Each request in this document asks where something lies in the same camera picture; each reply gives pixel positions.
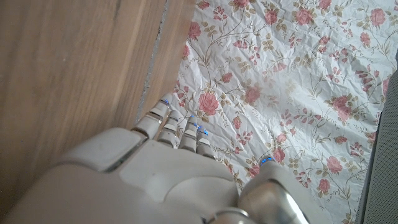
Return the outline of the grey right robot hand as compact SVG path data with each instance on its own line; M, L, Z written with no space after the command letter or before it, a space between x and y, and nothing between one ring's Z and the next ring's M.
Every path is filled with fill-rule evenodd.
M131 129L111 128L65 153L5 223L326 223L320 207L270 155L242 190L206 129L164 95Z

